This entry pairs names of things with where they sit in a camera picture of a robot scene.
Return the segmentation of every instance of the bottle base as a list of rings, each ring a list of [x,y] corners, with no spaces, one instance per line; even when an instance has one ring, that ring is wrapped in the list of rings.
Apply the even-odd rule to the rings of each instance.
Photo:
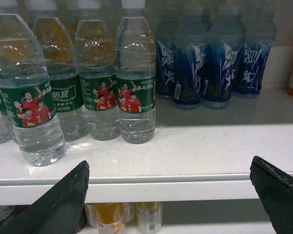
[[[144,144],[154,136],[154,129],[143,133],[128,133],[121,131],[123,139],[131,144]]]
[[[225,109],[229,106],[229,100],[228,101],[207,101],[207,100],[203,100],[202,104],[208,108],[211,109],[217,109],[217,110],[221,110],[221,109]]]
[[[48,152],[30,153],[21,151],[21,154],[31,166],[45,167],[52,163],[55,163],[56,161],[58,161],[58,159],[64,156],[64,146],[65,144],[56,150]]]

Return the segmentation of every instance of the white bottle cap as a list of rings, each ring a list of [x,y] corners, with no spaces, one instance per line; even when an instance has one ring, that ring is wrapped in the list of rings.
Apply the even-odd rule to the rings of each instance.
[[[29,0],[33,10],[55,11],[57,9],[56,0]]]
[[[146,0],[122,0],[123,9],[144,9]]]
[[[79,9],[101,9],[101,0],[78,0]]]
[[[77,0],[65,0],[68,11],[78,10]]]
[[[0,0],[0,6],[17,6],[17,0]]]

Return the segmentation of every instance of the store shelf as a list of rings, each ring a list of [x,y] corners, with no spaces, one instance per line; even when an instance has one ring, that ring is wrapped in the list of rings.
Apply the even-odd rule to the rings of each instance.
[[[255,155],[293,175],[293,97],[285,90],[233,96],[224,110],[156,104],[157,127],[146,144],[87,135],[43,168],[28,166],[13,141],[1,144],[0,205],[33,203],[82,160],[90,166],[86,202],[258,198],[249,179]]]

